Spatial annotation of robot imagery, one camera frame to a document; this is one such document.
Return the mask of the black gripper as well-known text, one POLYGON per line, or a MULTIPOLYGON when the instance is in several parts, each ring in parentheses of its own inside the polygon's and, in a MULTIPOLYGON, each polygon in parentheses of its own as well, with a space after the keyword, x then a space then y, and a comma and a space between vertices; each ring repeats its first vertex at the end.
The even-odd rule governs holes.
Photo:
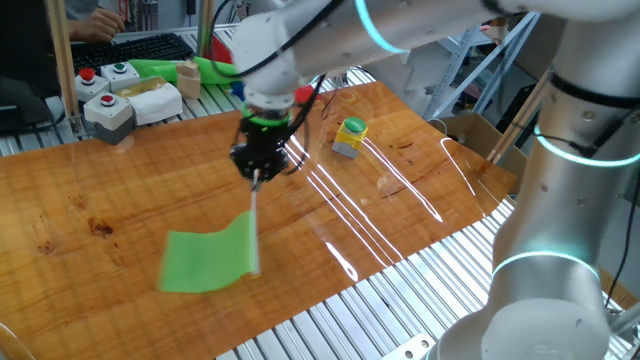
POLYGON ((289 135, 288 125, 265 126, 242 121, 238 134, 244 136, 244 141, 232 145, 230 158, 240 175, 250 181, 250 190, 258 192, 262 181, 271 181, 287 168, 284 144, 289 135))

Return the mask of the bare hand at keyboard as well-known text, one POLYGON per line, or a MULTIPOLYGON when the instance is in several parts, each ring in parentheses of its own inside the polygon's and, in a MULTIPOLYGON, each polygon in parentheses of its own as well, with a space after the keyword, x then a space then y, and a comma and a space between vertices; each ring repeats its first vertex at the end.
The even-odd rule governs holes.
POLYGON ((125 31, 122 17, 103 8, 94 10, 85 20, 86 42, 109 42, 125 31))

